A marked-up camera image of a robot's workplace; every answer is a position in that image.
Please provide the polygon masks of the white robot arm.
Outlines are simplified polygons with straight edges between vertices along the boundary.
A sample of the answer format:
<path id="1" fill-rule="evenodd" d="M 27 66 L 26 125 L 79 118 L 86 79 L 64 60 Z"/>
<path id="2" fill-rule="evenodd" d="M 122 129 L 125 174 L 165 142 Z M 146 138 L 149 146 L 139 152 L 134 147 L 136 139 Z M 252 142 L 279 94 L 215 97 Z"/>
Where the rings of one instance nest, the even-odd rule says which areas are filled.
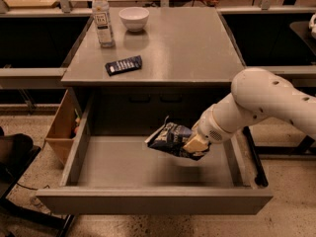
<path id="1" fill-rule="evenodd" d="M 315 97 L 268 70 L 245 69 L 232 80 L 231 92 L 201 114 L 184 149 L 205 151 L 209 144 L 222 143 L 238 129 L 269 117 L 286 121 L 316 139 Z"/>

